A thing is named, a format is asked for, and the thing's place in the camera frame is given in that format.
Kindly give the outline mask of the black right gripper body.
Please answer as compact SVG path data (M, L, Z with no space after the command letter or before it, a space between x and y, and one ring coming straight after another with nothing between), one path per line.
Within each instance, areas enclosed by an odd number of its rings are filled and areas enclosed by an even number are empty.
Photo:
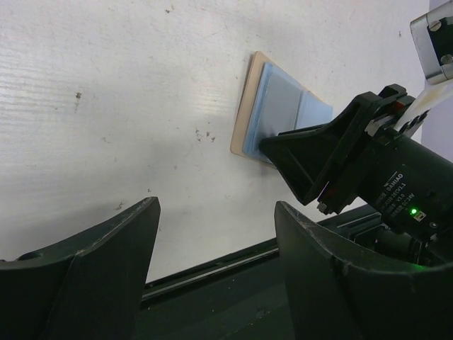
M452 233L452 163L412 140L427 116L396 128L414 98L402 86L355 97L328 129L340 132L336 169L319 196L319 210L339 213L361 198L395 233L419 242Z

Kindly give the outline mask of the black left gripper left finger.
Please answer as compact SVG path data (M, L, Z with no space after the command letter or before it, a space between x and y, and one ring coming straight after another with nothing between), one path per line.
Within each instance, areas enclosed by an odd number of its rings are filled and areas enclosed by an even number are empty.
M50 246L1 262L2 339L131 339L161 207L145 198Z

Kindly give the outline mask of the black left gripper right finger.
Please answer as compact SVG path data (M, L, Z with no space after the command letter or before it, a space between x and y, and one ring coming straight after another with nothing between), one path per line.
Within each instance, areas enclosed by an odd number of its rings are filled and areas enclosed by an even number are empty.
M451 339L452 265L375 253L284 201L275 231L297 339Z

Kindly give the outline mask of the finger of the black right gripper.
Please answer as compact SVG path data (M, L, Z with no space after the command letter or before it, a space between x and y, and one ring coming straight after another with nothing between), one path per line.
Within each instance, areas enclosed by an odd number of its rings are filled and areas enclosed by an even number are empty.
M266 137L259 150L273 163L302 205L331 205L350 195L341 176L363 148L375 94L362 93L331 122Z

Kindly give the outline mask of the beige leather card holder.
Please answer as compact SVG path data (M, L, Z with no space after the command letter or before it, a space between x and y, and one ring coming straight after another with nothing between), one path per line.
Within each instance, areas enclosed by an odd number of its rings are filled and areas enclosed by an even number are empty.
M231 138L231 153L272 167L272 162L259 150L258 123L263 107L264 95L272 73L284 74L296 81L302 88L299 111L292 132L302 128L329 123L333 119L333 107L322 101L310 90L304 88L295 78L278 67L263 52L251 56L245 86L236 114Z

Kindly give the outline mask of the grey credit card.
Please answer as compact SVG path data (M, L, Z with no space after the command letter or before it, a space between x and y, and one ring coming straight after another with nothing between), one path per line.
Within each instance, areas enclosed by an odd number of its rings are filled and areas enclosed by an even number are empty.
M302 95L301 86L284 74L272 73L258 123L258 140L293 130Z

